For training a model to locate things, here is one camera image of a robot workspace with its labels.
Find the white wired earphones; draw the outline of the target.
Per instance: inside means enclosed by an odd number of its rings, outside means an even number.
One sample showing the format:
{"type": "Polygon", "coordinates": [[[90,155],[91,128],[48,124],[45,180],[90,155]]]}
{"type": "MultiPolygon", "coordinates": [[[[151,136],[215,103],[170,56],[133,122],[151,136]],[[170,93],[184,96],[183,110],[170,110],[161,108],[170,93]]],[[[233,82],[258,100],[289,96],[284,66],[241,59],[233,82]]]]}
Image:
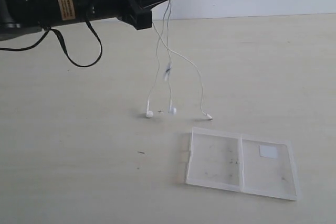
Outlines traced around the white wired earphones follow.
{"type": "Polygon", "coordinates": [[[155,79],[154,79],[154,83],[152,85],[152,87],[150,88],[149,92],[148,92],[148,97],[147,97],[147,101],[146,101],[146,111],[145,111],[145,118],[147,119],[151,119],[154,117],[154,113],[153,111],[151,111],[150,109],[150,99],[151,99],[151,94],[157,84],[157,80],[158,80],[158,76],[159,76],[159,72],[160,72],[160,60],[159,60],[159,47],[160,45],[162,45],[166,51],[167,51],[167,56],[168,56],[168,64],[166,67],[166,70],[164,72],[164,76],[163,79],[165,82],[167,82],[168,88],[169,88],[169,108],[168,108],[168,113],[170,113],[171,115],[175,115],[177,113],[177,109],[176,107],[173,106],[173,94],[172,94],[172,87],[171,87],[171,82],[170,82],[170,75],[172,72],[172,56],[171,54],[177,55],[179,57],[181,57],[183,60],[185,60],[186,62],[188,62],[191,66],[193,66],[197,72],[198,78],[199,78],[199,82],[200,82],[200,87],[201,87],[201,98],[200,98],[200,103],[199,103],[199,107],[200,107],[200,111],[203,114],[203,116],[209,120],[212,121],[213,117],[204,111],[203,109],[203,103],[204,103],[204,85],[203,85],[203,81],[202,81],[202,75],[201,72],[198,68],[198,66],[192,62],[191,60],[189,60],[187,57],[183,56],[182,54],[172,50],[169,47],[169,22],[170,22],[170,18],[171,18],[171,13],[172,13],[172,0],[168,0],[168,4],[166,6],[166,9],[164,11],[163,17],[162,17],[162,27],[161,27],[161,31],[158,31],[156,25],[154,22],[152,22],[152,27],[155,30],[156,34],[157,34],[157,42],[156,42],[156,49],[155,49],[155,56],[157,59],[157,72],[155,74],[155,79]]]}

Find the clear plastic open case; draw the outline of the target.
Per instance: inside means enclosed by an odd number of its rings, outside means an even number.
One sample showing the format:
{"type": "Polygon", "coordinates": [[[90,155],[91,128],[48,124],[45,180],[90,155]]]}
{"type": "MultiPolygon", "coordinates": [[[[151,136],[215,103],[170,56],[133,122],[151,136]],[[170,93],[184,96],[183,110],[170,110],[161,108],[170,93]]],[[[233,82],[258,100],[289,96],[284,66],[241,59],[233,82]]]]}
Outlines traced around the clear plastic open case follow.
{"type": "Polygon", "coordinates": [[[290,201],[301,198],[291,144],[243,133],[192,128],[185,182],[290,201]]]}

